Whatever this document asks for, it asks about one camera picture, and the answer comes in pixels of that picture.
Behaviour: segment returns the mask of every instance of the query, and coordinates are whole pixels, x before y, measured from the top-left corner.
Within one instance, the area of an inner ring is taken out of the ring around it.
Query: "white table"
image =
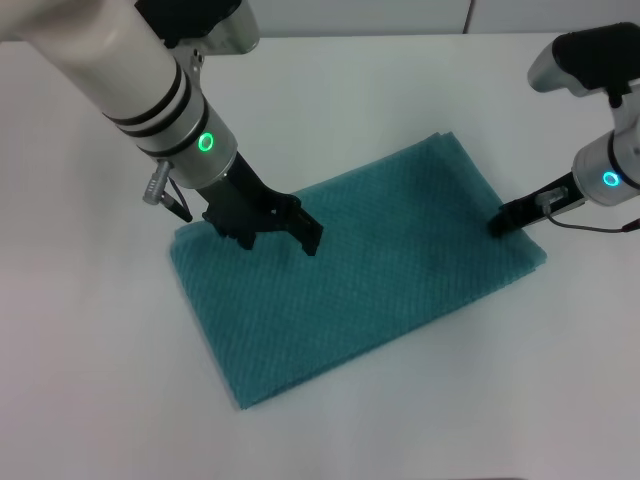
[[[263,40],[202,84],[273,188],[453,131],[511,200],[612,128],[602,95],[529,88],[553,38]],[[640,234],[533,226],[534,274],[237,411],[167,257],[181,223],[141,201],[152,162],[27,45],[0,66],[2,478],[638,477]]]

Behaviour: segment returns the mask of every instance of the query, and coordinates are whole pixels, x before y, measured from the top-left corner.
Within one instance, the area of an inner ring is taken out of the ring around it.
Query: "led light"
[[[620,185],[620,177],[613,172],[604,172],[604,175],[602,175],[602,181],[608,187],[617,187]]]
[[[216,140],[209,132],[200,135],[200,139],[198,140],[198,148],[201,152],[208,152],[213,148],[215,144]]]

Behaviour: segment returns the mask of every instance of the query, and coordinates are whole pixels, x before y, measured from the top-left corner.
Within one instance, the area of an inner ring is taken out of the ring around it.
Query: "blue led ring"
[[[620,177],[618,174],[613,172],[604,172],[604,175],[602,175],[602,181],[608,187],[617,187],[620,185]]]

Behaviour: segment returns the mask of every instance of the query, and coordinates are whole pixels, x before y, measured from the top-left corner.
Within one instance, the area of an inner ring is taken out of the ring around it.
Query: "white robotic arm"
[[[246,0],[5,0],[0,18],[0,38],[28,41],[156,161],[147,203],[191,220],[169,180],[196,189],[204,218],[243,248],[258,232],[286,230],[315,254],[322,227],[296,197],[262,184],[200,89],[205,55],[257,45]]]
[[[640,195],[640,27],[621,23],[558,37],[529,70],[539,92],[567,88],[578,97],[606,92],[615,128],[581,149],[571,173],[502,206],[489,223],[501,236],[547,218],[568,228],[606,233],[640,229],[635,220],[620,229],[561,224],[554,215],[591,200],[615,206]]]

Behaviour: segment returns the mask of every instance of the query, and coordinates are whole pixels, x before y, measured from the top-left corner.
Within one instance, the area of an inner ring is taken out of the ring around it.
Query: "teal cloth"
[[[250,407],[532,272],[524,232],[494,239],[500,199],[453,134],[297,194],[316,257],[286,233],[253,251],[204,222],[176,232],[175,270],[238,405]]]

